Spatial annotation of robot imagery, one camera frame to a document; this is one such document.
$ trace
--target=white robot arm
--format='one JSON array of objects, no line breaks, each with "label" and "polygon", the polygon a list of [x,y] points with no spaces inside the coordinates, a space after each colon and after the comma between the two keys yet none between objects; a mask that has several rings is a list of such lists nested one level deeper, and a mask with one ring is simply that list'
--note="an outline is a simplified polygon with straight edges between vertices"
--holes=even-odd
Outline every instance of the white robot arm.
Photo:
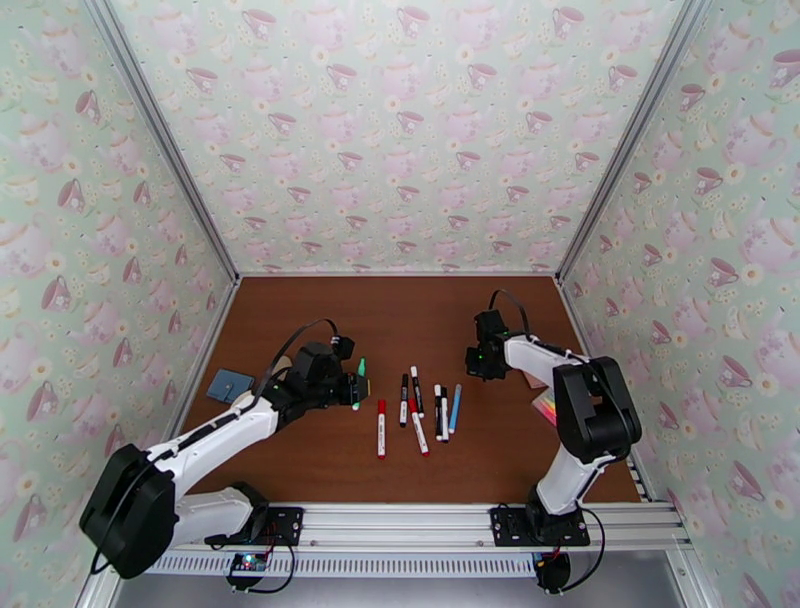
[{"label": "white robot arm", "polygon": [[[209,494],[186,492],[220,464],[306,411],[364,400],[368,380],[345,373],[341,366],[353,346],[352,340],[338,335],[330,346],[310,342],[289,369],[272,374],[271,366],[254,392],[240,395],[209,422],[146,451],[132,444],[117,450],[80,519],[81,530],[98,548],[94,561],[102,553],[122,578],[132,578],[171,546],[198,539],[241,544],[263,534],[268,503],[247,484]],[[92,572],[98,572],[95,565]]]},{"label": "white robot arm", "polygon": [[[490,310],[475,317],[478,347],[467,349],[467,373],[491,380],[518,369],[553,389],[561,445],[531,489],[528,520],[542,545],[588,544],[580,501],[608,464],[627,457],[642,433],[619,365],[546,344],[527,327],[509,332],[493,302],[494,297]],[[527,326],[524,311],[523,322]]]}]

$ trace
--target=wall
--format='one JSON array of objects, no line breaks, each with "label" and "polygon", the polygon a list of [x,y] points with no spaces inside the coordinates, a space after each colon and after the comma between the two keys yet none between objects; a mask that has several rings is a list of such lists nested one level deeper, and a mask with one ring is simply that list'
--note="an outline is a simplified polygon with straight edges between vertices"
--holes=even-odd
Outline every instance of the wall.
[{"label": "wall", "polygon": [[680,8],[112,4],[260,273],[552,272]]},{"label": "wall", "polygon": [[717,1],[568,277],[730,606],[798,606],[800,21]]},{"label": "wall", "polygon": [[164,433],[227,282],[80,7],[0,8],[0,606],[73,605],[84,501]]}]

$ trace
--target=teacup wallpaper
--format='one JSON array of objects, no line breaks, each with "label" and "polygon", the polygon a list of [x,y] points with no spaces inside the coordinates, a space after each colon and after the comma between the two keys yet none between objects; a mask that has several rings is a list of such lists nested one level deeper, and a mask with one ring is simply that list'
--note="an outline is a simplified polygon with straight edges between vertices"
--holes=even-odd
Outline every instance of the teacup wallpaper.
[{"label": "teacup wallpaper", "polygon": [[0,17],[0,606],[61,608],[106,459],[161,439],[228,279],[82,4]]},{"label": "teacup wallpaper", "polygon": [[263,274],[552,272],[681,3],[112,4]]},{"label": "teacup wallpaper", "polygon": [[714,3],[567,288],[725,604],[800,606],[800,5]]}]

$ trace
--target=marker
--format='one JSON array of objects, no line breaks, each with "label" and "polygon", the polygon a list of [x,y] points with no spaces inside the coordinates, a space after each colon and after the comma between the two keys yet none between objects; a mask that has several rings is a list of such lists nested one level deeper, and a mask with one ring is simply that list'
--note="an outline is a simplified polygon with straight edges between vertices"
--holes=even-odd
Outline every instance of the marker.
[{"label": "marker", "polygon": [[450,431],[447,429],[447,387],[442,387],[442,442],[450,441]]},{"label": "marker", "polygon": [[403,385],[400,387],[400,426],[408,422],[408,374],[403,374]]},{"label": "marker", "polygon": [[408,407],[411,409],[411,421],[414,423],[414,430],[417,432],[419,451],[422,452],[423,456],[428,456],[430,455],[428,442],[425,441],[425,432],[422,430],[422,422],[420,422],[419,413],[417,412],[417,402],[413,397],[408,400]]},{"label": "marker", "polygon": [[450,415],[450,434],[456,432],[456,422],[458,421],[458,408],[461,406],[461,385],[456,384],[456,396],[453,397],[453,413]]},{"label": "marker", "polygon": [[425,407],[422,405],[422,391],[419,388],[419,374],[417,373],[417,366],[411,366],[411,384],[414,385],[414,396],[417,398],[417,407],[419,408],[419,417],[425,417]]},{"label": "marker", "polygon": [[378,458],[386,458],[386,399],[378,401]]},{"label": "marker", "polygon": [[436,441],[442,440],[442,385],[433,385],[433,415],[436,418]]},{"label": "marker", "polygon": [[[361,376],[362,378],[367,375],[367,358],[366,357],[361,357],[361,363],[358,364],[358,375]],[[358,411],[358,408],[360,408],[360,407],[361,407],[361,402],[360,401],[356,401],[353,404],[353,410],[356,411],[356,412]]]}]

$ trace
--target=brown tabletop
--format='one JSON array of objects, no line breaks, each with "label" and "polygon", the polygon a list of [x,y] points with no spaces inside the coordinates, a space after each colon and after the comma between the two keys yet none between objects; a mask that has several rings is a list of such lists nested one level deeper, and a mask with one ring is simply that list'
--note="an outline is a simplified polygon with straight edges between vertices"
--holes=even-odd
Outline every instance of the brown tabletop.
[{"label": "brown tabletop", "polygon": [[[312,411],[257,443],[195,486],[207,492],[246,481],[273,501],[524,502],[558,449],[555,429],[530,403],[537,394],[523,376],[481,382],[464,367],[475,343],[473,317],[498,287],[527,308],[532,331],[579,350],[558,292],[534,277],[325,277],[245,279],[185,423],[193,428],[226,406],[205,392],[219,368],[260,377],[276,350],[310,320],[327,316],[356,342],[345,369],[366,357],[372,395],[350,407]],[[517,311],[498,299],[506,323]],[[327,342],[327,326],[304,336]],[[423,458],[411,425],[398,424],[400,381],[419,368],[430,457]],[[463,385],[458,427],[449,444],[434,439],[433,385]],[[388,402],[387,456],[376,455],[377,399]],[[591,502],[638,501],[624,464],[609,467]]]}]

